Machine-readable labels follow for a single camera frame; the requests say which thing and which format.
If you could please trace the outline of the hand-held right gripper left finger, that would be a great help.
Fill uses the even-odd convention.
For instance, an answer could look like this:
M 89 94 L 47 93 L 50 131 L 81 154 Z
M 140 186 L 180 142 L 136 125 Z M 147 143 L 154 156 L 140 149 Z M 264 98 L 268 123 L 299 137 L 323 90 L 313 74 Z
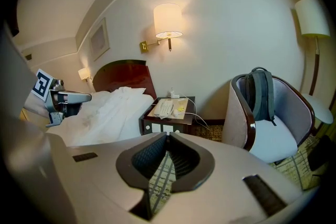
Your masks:
M 165 156 L 165 133 L 80 147 L 47 137 L 57 177 L 47 210 L 52 222 L 152 223 L 149 181 Z

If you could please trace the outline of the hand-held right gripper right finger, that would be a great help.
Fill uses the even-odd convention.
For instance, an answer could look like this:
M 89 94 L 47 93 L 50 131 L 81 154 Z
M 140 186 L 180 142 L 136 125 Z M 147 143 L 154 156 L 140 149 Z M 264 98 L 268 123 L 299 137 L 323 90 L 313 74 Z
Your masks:
M 303 192 L 283 174 L 250 152 L 197 136 L 180 134 L 214 157 L 215 167 L 194 191 L 173 194 L 157 215 L 157 224 L 289 223 L 305 206 Z M 267 217 L 243 179 L 259 175 L 286 207 Z

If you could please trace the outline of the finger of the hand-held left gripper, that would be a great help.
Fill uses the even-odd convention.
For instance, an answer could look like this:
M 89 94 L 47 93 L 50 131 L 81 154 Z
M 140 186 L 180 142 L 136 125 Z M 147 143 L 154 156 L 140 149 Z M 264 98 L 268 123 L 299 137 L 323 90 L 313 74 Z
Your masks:
M 62 95 L 67 103 L 84 103 L 92 99 L 91 94 L 81 92 L 63 91 Z

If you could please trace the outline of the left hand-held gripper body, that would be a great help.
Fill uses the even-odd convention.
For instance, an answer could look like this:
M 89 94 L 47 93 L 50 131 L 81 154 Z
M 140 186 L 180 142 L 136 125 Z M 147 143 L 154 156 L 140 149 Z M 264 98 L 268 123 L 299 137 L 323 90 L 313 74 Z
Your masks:
M 41 98 L 45 107 L 49 112 L 48 123 L 46 128 L 60 125 L 65 118 L 75 116 L 79 113 L 81 103 L 67 103 L 62 95 L 63 91 L 67 91 L 64 82 L 56 79 L 39 69 L 36 73 L 37 81 L 33 86 L 31 93 Z

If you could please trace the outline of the person's left forearm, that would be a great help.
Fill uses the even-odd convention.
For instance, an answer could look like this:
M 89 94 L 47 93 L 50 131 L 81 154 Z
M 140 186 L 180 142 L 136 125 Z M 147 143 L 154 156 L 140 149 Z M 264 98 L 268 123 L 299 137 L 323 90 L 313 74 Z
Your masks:
M 49 116 L 44 101 L 31 92 L 29 93 L 23 108 L 45 118 L 48 118 Z

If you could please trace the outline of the white bed duvet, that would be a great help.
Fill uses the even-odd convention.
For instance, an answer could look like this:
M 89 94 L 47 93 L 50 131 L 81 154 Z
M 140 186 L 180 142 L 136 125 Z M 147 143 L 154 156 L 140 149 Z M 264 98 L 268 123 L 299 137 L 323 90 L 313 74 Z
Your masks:
M 139 137 L 139 118 L 154 102 L 145 93 L 129 96 L 108 91 L 93 93 L 75 116 L 65 118 L 48 133 L 59 135 L 67 147 L 111 143 Z

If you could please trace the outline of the white pillow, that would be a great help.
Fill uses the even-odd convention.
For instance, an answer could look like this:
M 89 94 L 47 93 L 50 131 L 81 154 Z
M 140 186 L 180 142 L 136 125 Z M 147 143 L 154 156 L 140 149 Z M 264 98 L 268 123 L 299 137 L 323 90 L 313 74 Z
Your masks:
M 113 94 L 124 94 L 129 96 L 142 95 L 146 91 L 146 88 L 131 88 L 131 87 L 119 87 L 114 90 Z

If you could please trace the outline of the dark wooden headboard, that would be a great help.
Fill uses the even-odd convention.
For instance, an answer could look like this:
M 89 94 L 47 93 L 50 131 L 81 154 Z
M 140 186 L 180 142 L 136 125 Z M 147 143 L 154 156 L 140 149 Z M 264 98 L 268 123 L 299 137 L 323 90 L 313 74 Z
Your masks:
M 120 87 L 144 88 L 145 94 L 157 98 L 145 60 L 117 60 L 101 67 L 92 81 L 95 91 L 113 92 Z

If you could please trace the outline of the dark wooden nightstand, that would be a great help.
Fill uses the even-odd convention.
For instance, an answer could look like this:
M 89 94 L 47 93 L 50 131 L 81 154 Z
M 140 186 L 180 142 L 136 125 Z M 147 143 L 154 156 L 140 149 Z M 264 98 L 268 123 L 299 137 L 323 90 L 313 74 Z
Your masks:
M 154 116 L 150 116 L 150 112 L 154 109 L 154 107 L 157 105 L 158 101 L 161 98 L 156 98 L 154 102 L 147 108 L 147 110 L 140 116 L 139 118 L 139 129 L 141 135 L 147 135 L 152 133 L 152 123 L 160 124 L 161 125 L 161 132 L 163 132 L 163 126 L 162 125 L 172 125 L 175 130 L 179 130 L 180 133 L 191 133 L 191 126 L 193 124 L 193 121 L 195 119 L 195 116 L 193 113 L 195 112 L 195 105 L 192 103 L 192 101 L 195 101 L 195 97 L 189 97 L 190 101 L 188 101 L 186 105 L 186 114 L 184 115 L 183 119 L 160 119 Z

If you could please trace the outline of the grey backpack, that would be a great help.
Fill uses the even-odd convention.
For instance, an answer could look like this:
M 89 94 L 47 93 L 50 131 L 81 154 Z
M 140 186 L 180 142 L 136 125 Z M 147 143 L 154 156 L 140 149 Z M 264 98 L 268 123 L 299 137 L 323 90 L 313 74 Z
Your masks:
M 245 99 L 255 121 L 275 123 L 275 99 L 272 74 L 263 67 L 254 68 L 245 76 Z

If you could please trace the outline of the round white side table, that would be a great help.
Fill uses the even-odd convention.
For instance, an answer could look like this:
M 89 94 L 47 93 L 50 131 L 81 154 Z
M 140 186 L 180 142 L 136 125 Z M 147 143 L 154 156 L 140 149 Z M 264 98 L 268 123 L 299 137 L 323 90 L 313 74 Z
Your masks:
M 326 106 L 324 106 L 318 99 L 306 93 L 303 93 L 302 96 L 312 106 L 315 117 L 318 120 L 325 124 L 333 123 L 333 115 L 331 111 Z

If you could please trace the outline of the floor lamp with white shade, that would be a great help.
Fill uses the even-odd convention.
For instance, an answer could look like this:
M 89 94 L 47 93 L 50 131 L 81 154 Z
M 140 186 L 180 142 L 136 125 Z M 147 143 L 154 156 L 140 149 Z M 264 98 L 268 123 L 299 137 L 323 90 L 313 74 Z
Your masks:
M 330 38 L 330 29 L 322 5 L 318 0 L 299 0 L 295 3 L 300 32 L 304 37 L 314 38 L 315 61 L 309 95 L 313 95 L 319 72 L 320 48 L 319 39 Z

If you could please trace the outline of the brass wall lamp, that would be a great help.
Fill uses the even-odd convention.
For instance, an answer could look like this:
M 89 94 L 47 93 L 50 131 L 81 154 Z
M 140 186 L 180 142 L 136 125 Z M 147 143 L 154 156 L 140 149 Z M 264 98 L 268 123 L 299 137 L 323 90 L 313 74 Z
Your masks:
M 158 46 L 161 40 L 167 40 L 169 51 L 172 51 L 172 39 L 183 35 L 182 10 L 174 3 L 164 3 L 153 10 L 155 37 L 157 41 L 151 44 L 142 41 L 139 43 L 140 52 L 149 52 L 150 46 Z
M 92 80 L 91 72 L 88 68 L 82 68 L 78 71 L 81 80 Z

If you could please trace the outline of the framed wall picture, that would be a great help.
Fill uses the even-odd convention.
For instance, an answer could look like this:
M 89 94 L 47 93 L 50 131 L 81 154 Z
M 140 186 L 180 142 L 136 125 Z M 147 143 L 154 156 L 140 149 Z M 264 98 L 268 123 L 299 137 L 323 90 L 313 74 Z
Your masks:
M 110 49 L 106 19 L 103 18 L 89 36 L 90 50 L 93 61 L 96 61 Z

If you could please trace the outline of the white corded telephone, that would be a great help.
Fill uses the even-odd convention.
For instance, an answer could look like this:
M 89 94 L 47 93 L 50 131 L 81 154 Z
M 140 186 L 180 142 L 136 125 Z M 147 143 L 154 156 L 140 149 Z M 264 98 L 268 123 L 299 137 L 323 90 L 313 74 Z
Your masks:
M 172 99 L 160 99 L 154 108 L 153 115 L 160 119 L 167 118 L 171 115 L 174 108 Z

